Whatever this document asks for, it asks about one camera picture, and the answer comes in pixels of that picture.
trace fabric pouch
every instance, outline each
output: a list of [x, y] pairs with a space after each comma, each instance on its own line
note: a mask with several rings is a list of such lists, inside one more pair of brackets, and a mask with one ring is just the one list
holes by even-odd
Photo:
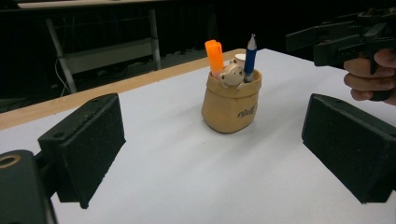
[[246, 128], [256, 115], [262, 74], [254, 70], [253, 81], [240, 87], [224, 88], [210, 74], [201, 109], [206, 124], [219, 133], [235, 133]]

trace wooden table edge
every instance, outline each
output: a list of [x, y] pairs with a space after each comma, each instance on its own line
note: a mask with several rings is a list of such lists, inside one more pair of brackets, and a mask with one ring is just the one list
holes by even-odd
[[[223, 53], [224, 61], [230, 60], [237, 53], [245, 53], [244, 49], [234, 49]], [[179, 76], [197, 69], [208, 67], [207, 58], [198, 59], [188, 63], [179, 64], [159, 71], [146, 73], [137, 77], [131, 77], [100, 87], [79, 91], [53, 100], [45, 101], [35, 105], [29, 105], [19, 109], [0, 114], [0, 130], [23, 124], [35, 119], [41, 119], [68, 109], [81, 106], [89, 100], [109, 94], [121, 93], [133, 90], [150, 83], [161, 81], [169, 77]]]

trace orange highlighter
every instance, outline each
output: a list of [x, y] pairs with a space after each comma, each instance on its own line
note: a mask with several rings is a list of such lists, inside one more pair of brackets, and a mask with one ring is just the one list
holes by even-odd
[[224, 67], [221, 44], [216, 40], [208, 40], [205, 42], [205, 48], [212, 77], [218, 78]]

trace dark background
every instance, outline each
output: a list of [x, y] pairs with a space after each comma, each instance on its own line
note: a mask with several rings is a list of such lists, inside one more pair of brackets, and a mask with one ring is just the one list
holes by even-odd
[[[377, 6], [392, 1], [374, 1]], [[210, 1], [156, 8], [160, 53], [203, 49], [217, 39], [223, 51], [243, 49], [251, 34], [259, 49], [273, 49], [312, 60], [312, 49], [286, 51], [285, 35], [330, 21], [337, 16], [364, 11], [369, 0]], [[102, 11], [54, 18], [64, 52], [104, 47], [149, 36], [149, 22], [141, 9]], [[0, 22], [0, 99], [59, 96], [56, 51], [41, 18]]]

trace blue pen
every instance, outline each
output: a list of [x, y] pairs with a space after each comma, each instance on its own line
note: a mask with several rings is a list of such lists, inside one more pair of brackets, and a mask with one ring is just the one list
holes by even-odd
[[245, 59], [245, 82], [251, 82], [253, 80], [254, 61], [256, 60], [257, 44], [255, 35], [251, 35], [249, 42], [247, 43], [247, 53]]

